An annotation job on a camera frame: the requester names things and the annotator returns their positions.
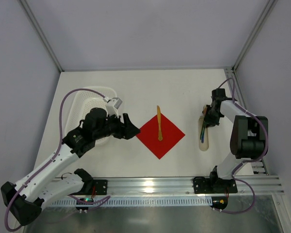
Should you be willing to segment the red paper napkin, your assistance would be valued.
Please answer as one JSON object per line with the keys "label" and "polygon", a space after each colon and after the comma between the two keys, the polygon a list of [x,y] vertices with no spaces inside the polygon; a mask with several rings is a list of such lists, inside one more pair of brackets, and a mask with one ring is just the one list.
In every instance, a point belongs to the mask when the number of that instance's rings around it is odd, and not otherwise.
{"label": "red paper napkin", "polygon": [[184,136],[173,122],[161,114],[162,141],[158,140],[158,119],[155,115],[140,128],[137,138],[158,158],[167,154]]}

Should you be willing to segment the iridescent rainbow spoon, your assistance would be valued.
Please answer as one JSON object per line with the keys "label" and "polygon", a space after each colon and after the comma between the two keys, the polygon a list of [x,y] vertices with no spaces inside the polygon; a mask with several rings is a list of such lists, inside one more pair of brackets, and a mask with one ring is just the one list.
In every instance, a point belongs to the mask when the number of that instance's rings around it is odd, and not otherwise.
{"label": "iridescent rainbow spoon", "polygon": [[201,143],[204,143],[204,137],[205,137],[205,126],[202,126],[202,129],[201,129],[201,134],[200,134],[200,141]]}

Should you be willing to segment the gold knife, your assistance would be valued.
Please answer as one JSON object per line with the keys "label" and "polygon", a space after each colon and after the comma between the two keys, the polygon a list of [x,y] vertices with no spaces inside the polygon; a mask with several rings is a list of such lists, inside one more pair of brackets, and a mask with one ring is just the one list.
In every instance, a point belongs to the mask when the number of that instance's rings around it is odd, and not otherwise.
{"label": "gold knife", "polygon": [[162,128],[161,128],[161,109],[157,105],[157,121],[158,121],[158,140],[162,141],[163,136],[162,136]]}

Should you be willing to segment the iridescent rainbow fork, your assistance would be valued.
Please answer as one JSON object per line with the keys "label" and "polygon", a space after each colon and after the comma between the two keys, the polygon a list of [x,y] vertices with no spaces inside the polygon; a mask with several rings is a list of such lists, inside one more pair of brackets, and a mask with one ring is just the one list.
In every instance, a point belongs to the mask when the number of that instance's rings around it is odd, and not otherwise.
{"label": "iridescent rainbow fork", "polygon": [[206,124],[204,122],[204,118],[206,116],[207,113],[207,105],[204,105],[203,110],[202,110],[202,116],[200,117],[201,123],[200,123],[200,128],[201,128],[201,132],[200,132],[200,141],[201,143],[204,143],[204,138],[205,138],[205,130],[206,130]]}

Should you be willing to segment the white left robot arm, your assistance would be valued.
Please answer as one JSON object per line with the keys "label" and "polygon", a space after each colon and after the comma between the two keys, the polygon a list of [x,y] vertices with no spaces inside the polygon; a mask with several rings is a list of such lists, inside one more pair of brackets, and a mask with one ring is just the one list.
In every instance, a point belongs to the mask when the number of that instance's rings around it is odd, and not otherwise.
{"label": "white left robot arm", "polygon": [[8,215],[12,214],[20,226],[26,226],[37,219],[41,212],[55,200],[90,189],[93,178],[84,169],[77,169],[67,181],[57,186],[50,182],[66,167],[80,159],[95,147],[96,141],[113,136],[129,140],[141,131],[130,120],[127,113],[110,115],[102,108],[93,108],[61,139],[57,150],[39,167],[16,183],[5,182],[1,188],[4,205],[7,207],[4,224],[8,231]]}

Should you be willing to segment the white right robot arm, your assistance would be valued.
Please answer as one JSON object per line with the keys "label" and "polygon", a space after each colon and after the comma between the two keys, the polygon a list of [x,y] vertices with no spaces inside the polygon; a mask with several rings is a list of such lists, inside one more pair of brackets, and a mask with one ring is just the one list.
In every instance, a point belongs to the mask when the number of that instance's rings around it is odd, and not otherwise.
{"label": "white right robot arm", "polygon": [[221,118],[227,117],[233,128],[230,138],[230,153],[224,161],[215,166],[209,178],[203,179],[205,193],[236,193],[234,174],[246,163],[266,155],[268,151],[268,119],[257,116],[238,104],[234,98],[226,96],[223,88],[211,92],[212,103],[203,109],[202,133],[206,128],[219,125]]}

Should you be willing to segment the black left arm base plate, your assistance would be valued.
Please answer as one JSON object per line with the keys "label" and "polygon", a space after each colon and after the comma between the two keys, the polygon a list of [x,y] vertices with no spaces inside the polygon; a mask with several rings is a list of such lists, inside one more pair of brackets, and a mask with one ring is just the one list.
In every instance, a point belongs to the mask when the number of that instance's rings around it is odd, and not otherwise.
{"label": "black left arm base plate", "polygon": [[108,180],[93,180],[92,196],[107,195]]}

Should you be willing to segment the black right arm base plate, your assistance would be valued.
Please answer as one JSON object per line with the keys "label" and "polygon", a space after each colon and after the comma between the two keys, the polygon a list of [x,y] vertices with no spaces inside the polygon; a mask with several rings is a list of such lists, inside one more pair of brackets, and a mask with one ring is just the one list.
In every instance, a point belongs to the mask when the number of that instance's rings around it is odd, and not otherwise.
{"label": "black right arm base plate", "polygon": [[193,188],[195,194],[223,194],[238,193],[235,180],[212,179],[206,177],[193,178]]}

